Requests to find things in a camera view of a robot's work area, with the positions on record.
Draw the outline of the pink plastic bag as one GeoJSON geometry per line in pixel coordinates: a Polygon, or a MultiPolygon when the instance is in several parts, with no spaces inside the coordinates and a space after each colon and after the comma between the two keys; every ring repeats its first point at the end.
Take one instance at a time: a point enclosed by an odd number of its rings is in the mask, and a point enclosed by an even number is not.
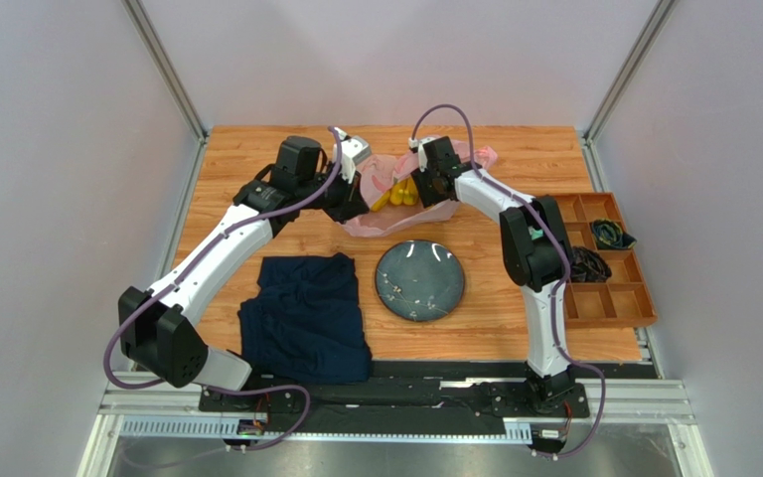
{"type": "Polygon", "coordinates": [[[360,192],[371,210],[341,224],[355,238],[381,238],[410,227],[446,222],[457,212],[460,204],[453,201],[425,208],[418,198],[396,202],[394,190],[410,174],[419,170],[416,154],[408,152],[399,157],[372,154],[357,166],[362,175],[360,192]]]}

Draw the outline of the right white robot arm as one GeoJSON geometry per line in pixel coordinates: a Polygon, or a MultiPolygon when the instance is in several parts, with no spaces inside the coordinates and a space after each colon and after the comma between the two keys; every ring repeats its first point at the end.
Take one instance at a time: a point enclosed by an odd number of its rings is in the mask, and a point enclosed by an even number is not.
{"type": "Polygon", "coordinates": [[[411,138],[408,145],[417,155],[411,178],[423,206],[456,201],[499,225],[505,271],[525,301],[526,384],[537,400],[564,395],[574,385],[563,344],[571,246],[556,199],[522,194],[475,161],[463,162],[448,137],[411,138]]]}

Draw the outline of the yellow banana bunch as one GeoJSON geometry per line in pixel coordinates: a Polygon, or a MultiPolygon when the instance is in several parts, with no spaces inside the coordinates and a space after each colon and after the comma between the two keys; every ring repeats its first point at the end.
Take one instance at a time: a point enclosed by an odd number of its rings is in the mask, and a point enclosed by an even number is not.
{"type": "Polygon", "coordinates": [[[416,184],[411,177],[408,177],[396,182],[389,190],[385,191],[371,206],[371,211],[378,212],[387,205],[395,207],[415,206],[419,201],[416,184]]]}

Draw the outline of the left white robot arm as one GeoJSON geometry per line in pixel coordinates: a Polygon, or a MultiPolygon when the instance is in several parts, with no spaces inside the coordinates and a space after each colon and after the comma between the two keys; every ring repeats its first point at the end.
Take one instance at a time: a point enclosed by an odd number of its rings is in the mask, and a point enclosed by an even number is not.
{"type": "Polygon", "coordinates": [[[308,137],[284,139],[275,161],[240,188],[219,223],[180,264],[146,289],[130,287],[121,294],[119,327],[103,358],[111,382],[122,389],[135,387],[111,368],[111,353],[119,350],[151,372],[156,384],[243,388],[251,365],[207,345],[196,326],[234,273],[302,211],[320,210],[336,223],[368,212],[358,166],[371,156],[371,146],[340,128],[330,131],[332,154],[308,137]]]}

